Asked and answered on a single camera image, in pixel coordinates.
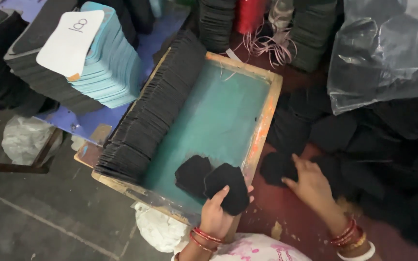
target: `stack of blue foam insoles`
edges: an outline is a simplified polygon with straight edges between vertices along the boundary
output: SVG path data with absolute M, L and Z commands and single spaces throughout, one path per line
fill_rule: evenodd
M 124 37 L 116 11 L 86 2 L 80 11 L 103 10 L 104 20 L 87 53 L 82 75 L 73 88 L 109 108 L 136 100 L 141 60 Z

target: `concrete floor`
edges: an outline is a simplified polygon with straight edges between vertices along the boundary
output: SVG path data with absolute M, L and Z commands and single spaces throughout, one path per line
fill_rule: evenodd
M 10 111 L 0 111 L 1 141 Z M 70 136 L 47 175 L 0 173 L 0 261 L 165 261 L 140 235 L 134 201 L 91 178 Z

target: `gold bangle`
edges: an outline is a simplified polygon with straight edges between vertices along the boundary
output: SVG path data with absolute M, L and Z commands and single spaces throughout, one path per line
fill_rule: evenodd
M 349 252 L 351 250 L 354 250 L 354 249 L 362 246 L 365 243 L 366 240 L 367 240 L 367 234 L 364 232 L 362 234 L 362 236 L 360 237 L 360 239 L 356 243 L 351 244 L 351 245 L 346 246 L 346 247 L 343 247 L 342 249 L 340 249 L 340 252 L 342 253 L 342 252 Z

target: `wooden frame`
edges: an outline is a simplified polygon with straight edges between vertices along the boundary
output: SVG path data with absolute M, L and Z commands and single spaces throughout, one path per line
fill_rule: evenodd
M 58 138 L 59 135 L 62 134 L 62 130 L 56 128 L 51 135 L 49 136 L 48 140 L 46 141 L 45 145 L 38 153 L 37 157 L 33 161 L 31 166 L 27 165 L 18 165 L 18 164 L 6 164 L 0 163 L 0 172 L 10 172 L 10 173 L 33 173 L 33 174 L 46 174 L 49 172 L 49 168 L 43 165 L 43 161 L 46 158 L 51 146 Z
M 167 52 L 161 58 L 157 66 L 154 68 L 154 71 L 152 72 L 152 74 L 148 78 L 148 81 L 143 87 L 142 93 L 148 86 L 149 82 L 153 79 L 154 75 L 156 74 L 157 69 L 160 67 L 160 65 L 164 61 L 168 52 L 169 51 L 167 50 Z M 271 71 L 264 70 L 262 68 L 258 68 L 253 65 L 248 65 L 242 62 L 238 62 L 236 60 L 233 60 L 224 56 L 220 56 L 212 52 L 207 52 L 206 59 L 209 60 L 210 62 L 215 63 L 221 68 L 229 69 L 236 73 L 241 73 L 241 74 L 244 74 L 249 77 L 256 78 L 256 79 L 262 78 L 270 84 L 270 90 L 264 102 L 264 106 L 261 111 L 260 120 L 258 121 L 258 124 L 256 125 L 254 129 L 253 135 L 251 137 L 251 145 L 249 146 L 247 155 L 245 156 L 245 160 L 243 161 L 243 164 L 241 167 L 243 174 L 248 177 L 247 185 L 251 185 L 253 177 L 254 177 L 254 172 L 259 162 L 262 148 L 264 146 L 264 142 L 267 137 L 267 132 L 269 131 L 270 123 L 272 121 L 272 117 L 275 112 L 277 100 L 278 100 L 278 97 L 280 95 L 280 91 L 282 88 L 283 77 Z M 150 205 L 154 209 L 170 217 L 173 217 L 182 223 L 185 223 L 190 226 L 194 226 L 200 221 L 199 215 L 195 215 L 194 213 L 186 213 L 185 210 L 182 208 L 182 206 L 174 204 L 170 200 L 157 195 L 153 191 L 150 191 L 142 187 L 129 184 L 123 181 L 119 181 L 108 176 L 101 175 L 95 171 L 92 172 L 91 176 L 97 181 L 103 183 L 104 185 L 111 187 L 115 189 L 116 191 L 123 193 L 124 195 L 138 202 L 143 202 L 144 204 Z M 240 216 L 238 216 L 235 219 L 235 222 L 229 232 L 229 236 L 227 238 L 228 240 L 230 240 L 230 236 L 234 235 L 235 230 L 238 226 L 239 218 Z

